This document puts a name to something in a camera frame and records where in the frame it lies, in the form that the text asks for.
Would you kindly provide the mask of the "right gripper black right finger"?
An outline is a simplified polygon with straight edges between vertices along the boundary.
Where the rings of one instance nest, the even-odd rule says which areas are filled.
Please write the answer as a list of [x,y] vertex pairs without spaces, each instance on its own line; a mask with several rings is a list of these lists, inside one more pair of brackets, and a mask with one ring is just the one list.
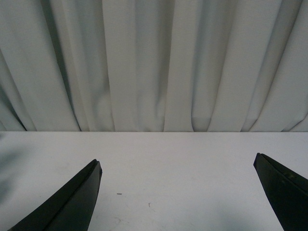
[[254,168],[283,230],[306,231],[308,180],[261,153],[256,155]]

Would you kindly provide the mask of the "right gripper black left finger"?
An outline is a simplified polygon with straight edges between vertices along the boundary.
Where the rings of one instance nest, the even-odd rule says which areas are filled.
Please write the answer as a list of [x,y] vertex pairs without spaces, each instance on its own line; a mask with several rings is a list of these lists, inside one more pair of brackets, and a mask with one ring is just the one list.
[[94,159],[10,230],[88,230],[97,202],[101,178],[100,162]]

